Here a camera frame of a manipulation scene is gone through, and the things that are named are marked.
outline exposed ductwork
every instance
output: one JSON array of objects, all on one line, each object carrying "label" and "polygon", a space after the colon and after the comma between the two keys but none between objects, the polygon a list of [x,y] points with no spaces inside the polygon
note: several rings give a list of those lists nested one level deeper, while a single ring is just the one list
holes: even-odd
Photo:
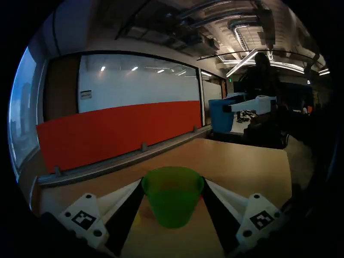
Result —
[{"label": "exposed ductwork", "polygon": [[260,24],[257,19],[255,20],[235,20],[233,22],[228,23],[228,28],[233,32],[235,38],[239,42],[240,46],[244,51],[246,51],[246,54],[249,52],[249,48],[247,47],[246,42],[244,41],[239,29],[250,27],[250,26],[256,26],[259,27]]}]

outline orange partition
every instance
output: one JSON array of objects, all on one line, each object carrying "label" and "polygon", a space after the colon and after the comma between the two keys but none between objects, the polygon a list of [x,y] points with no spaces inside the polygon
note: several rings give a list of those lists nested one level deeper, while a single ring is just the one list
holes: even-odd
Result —
[{"label": "orange partition", "polygon": [[176,101],[107,108],[37,125],[50,173],[116,157],[201,127],[200,102]]}]

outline plastic cup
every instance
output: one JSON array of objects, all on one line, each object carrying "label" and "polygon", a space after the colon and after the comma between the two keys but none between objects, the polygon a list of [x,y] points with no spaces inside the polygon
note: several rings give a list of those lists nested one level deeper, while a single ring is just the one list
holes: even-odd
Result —
[{"label": "plastic cup", "polygon": [[197,172],[184,167],[151,170],[141,184],[156,220],[166,228],[188,223],[204,185]]}]

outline blue bin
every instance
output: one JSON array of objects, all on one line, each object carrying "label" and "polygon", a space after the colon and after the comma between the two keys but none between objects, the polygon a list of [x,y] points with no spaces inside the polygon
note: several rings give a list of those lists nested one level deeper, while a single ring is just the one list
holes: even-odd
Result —
[{"label": "blue bin", "polygon": [[234,112],[225,113],[222,111],[224,105],[235,104],[235,100],[211,99],[209,100],[210,117],[214,132],[230,132],[232,130]]}]

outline desk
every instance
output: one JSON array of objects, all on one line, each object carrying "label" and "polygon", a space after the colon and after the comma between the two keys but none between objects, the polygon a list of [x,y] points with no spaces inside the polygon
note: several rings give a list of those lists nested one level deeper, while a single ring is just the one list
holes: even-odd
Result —
[{"label": "desk", "polygon": [[[244,197],[261,193],[280,207],[292,193],[286,152],[283,150],[194,139],[131,167],[92,180],[42,189],[41,212],[58,215],[85,192],[98,197],[113,192],[163,166],[185,166]],[[132,226],[122,257],[218,257],[222,247],[203,200],[190,222],[176,230],[155,221],[144,197],[141,222]]]}]

